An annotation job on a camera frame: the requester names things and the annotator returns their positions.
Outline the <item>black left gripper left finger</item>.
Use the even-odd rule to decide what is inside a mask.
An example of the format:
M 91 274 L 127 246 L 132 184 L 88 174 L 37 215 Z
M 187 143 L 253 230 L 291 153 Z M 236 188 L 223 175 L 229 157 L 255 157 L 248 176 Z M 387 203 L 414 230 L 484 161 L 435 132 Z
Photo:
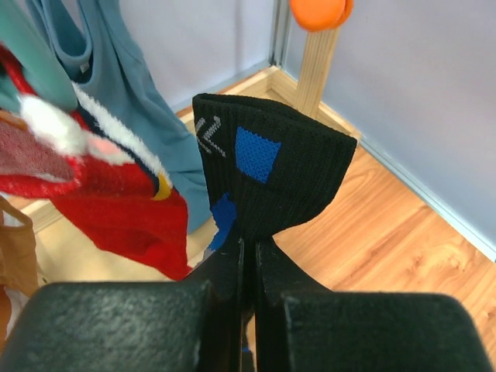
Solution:
M 3 371 L 238 371 L 244 246 L 236 233 L 178 282 L 49 284 L 28 301 Z

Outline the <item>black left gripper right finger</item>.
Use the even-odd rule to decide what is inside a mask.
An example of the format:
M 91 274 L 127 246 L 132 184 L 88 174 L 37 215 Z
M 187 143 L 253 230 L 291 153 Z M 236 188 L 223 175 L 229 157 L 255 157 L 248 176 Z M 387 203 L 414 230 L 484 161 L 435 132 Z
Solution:
M 444 294 L 331 291 L 258 243 L 260 371 L 489 371 L 465 308 Z

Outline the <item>black sock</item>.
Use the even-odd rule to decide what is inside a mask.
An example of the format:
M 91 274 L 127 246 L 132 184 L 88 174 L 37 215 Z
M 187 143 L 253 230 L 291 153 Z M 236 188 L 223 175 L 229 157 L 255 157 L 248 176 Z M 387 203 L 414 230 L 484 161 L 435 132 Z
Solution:
M 202 93 L 193 113 L 212 217 L 210 257 L 237 227 L 260 241 L 320 214 L 335 198 L 357 140 L 283 103 Z

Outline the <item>red santa sock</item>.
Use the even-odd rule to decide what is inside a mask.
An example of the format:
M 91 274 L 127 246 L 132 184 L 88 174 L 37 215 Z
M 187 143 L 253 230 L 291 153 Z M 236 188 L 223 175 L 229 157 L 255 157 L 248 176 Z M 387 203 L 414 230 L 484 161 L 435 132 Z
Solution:
M 65 112 L 7 49 L 1 66 L 19 91 L 19 113 L 1 122 L 1 190 L 47 199 L 100 250 L 185 278 L 187 206 L 159 157 L 81 89 Z

